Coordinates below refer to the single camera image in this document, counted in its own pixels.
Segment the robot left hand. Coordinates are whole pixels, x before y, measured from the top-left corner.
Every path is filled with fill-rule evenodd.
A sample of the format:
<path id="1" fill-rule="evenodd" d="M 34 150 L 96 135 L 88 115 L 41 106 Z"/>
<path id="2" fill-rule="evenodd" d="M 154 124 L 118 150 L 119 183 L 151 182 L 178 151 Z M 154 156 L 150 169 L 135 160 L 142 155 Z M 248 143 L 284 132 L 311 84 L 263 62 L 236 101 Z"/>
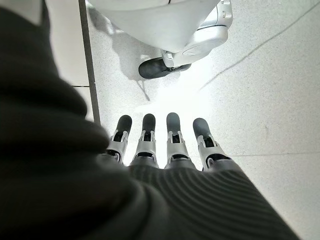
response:
<path id="1" fill-rule="evenodd" d="M 295 240 L 232 160 L 129 167 L 59 76 L 43 0 L 0 3 L 0 237 L 3 240 Z"/>

